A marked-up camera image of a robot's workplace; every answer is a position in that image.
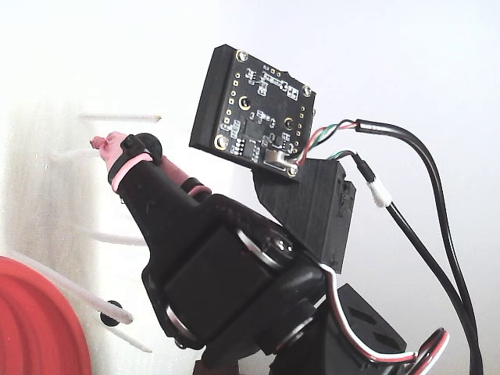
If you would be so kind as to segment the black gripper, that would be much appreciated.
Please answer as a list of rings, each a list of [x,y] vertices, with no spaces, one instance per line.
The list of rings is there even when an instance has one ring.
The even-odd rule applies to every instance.
[[[207,354],[275,352],[313,316],[323,274],[280,226],[213,195],[152,134],[90,144],[148,245],[142,280],[167,336]]]

